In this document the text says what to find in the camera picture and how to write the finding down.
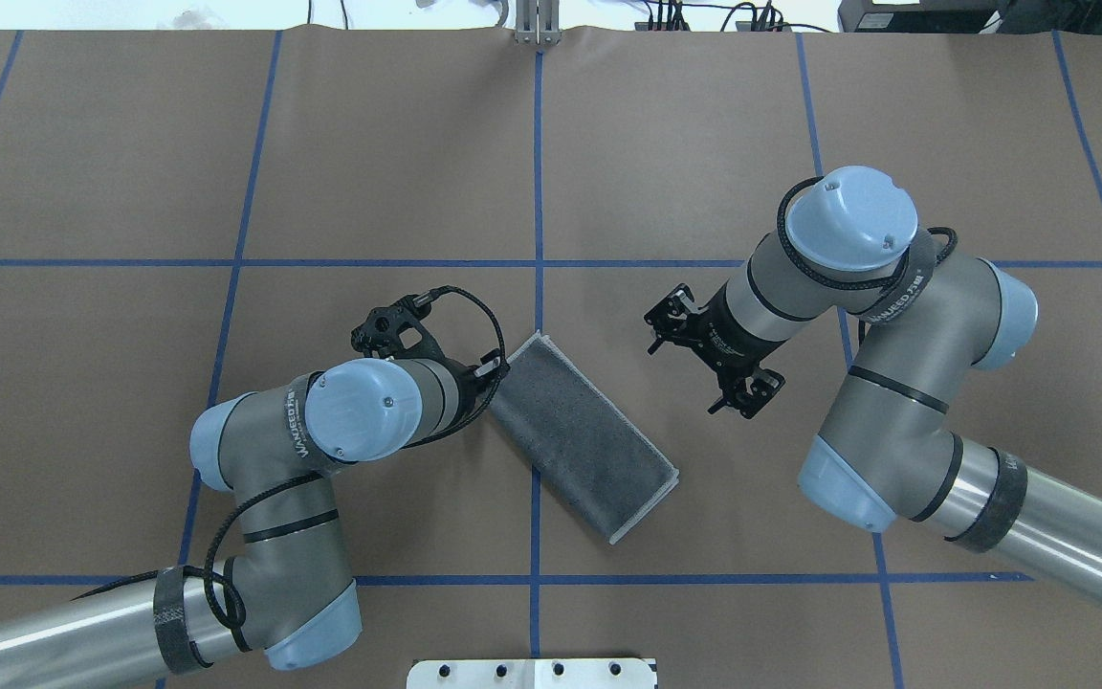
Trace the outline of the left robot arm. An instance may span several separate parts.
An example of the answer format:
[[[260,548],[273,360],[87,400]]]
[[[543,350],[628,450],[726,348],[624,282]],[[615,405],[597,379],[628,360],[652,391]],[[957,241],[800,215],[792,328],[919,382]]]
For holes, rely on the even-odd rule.
[[[198,566],[159,568],[0,623],[0,688],[131,688],[261,650],[276,670],[327,661],[361,633],[332,477],[447,437],[507,370],[360,358],[201,415],[192,465],[235,509]]]

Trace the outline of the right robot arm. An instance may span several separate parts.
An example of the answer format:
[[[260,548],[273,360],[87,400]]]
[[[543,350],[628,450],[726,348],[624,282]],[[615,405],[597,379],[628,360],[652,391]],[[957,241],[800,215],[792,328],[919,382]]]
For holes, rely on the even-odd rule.
[[[691,349],[716,375],[713,410],[760,413],[784,387],[761,365],[829,310],[860,341],[799,487],[841,521],[905,518],[1102,605],[1102,499],[1009,451],[950,432],[971,369],[1013,360],[1038,319],[1031,288],[923,227],[892,176],[841,166],[784,194],[774,230],[707,301],[685,284],[647,311],[653,347]]]

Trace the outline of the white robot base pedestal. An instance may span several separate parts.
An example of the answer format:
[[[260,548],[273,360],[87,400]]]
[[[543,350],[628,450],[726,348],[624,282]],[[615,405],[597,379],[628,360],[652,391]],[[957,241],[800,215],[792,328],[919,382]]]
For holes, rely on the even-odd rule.
[[[653,659],[639,657],[426,659],[407,688],[659,688]]]

